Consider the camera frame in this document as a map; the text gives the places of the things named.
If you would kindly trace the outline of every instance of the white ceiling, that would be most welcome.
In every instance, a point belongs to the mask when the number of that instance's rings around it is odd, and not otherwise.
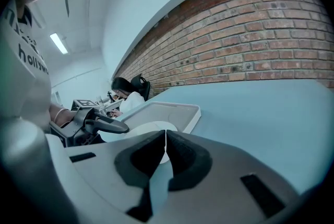
[[[110,0],[38,0],[29,7],[35,19],[32,33],[50,72],[69,63],[75,54],[89,52],[101,45],[105,15]],[[50,39],[57,33],[69,54],[63,55]]]

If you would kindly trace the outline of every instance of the black hair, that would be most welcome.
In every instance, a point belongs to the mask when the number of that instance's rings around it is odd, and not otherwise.
[[[111,89],[126,91],[129,93],[138,92],[138,89],[123,77],[115,77]]]

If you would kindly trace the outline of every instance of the brick wall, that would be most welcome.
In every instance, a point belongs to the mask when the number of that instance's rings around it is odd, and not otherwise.
[[[169,87],[314,78],[334,88],[334,35],[319,0],[186,0],[161,19],[117,71]]]

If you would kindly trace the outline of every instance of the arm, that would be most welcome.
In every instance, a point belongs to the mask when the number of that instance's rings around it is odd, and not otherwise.
[[[49,113],[50,113],[51,121],[54,122],[55,117],[57,116],[58,112],[59,112],[61,109],[63,109],[63,108],[60,107],[59,105],[55,105],[55,104],[51,103],[50,108],[49,108]],[[56,124],[57,126],[60,126],[60,127],[61,127],[61,126],[64,125],[65,123],[72,121],[72,119],[73,119],[73,117],[74,117],[75,114],[76,114],[75,111],[70,111],[70,110],[68,110],[68,109],[66,109],[66,110],[62,110],[62,111],[59,113],[59,115],[58,115],[58,117],[57,117],[57,119],[56,119],[55,124]]]

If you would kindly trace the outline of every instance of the black slot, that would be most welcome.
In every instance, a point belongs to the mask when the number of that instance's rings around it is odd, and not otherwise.
[[[247,175],[240,179],[267,218],[270,218],[284,208],[284,204],[263,184],[257,175]]]
[[[74,156],[70,156],[69,158],[71,159],[72,163],[75,162],[79,162],[79,161],[83,161],[92,157],[95,157],[96,155],[93,154],[92,152],[87,152],[85,154],[82,155],[74,155]]]

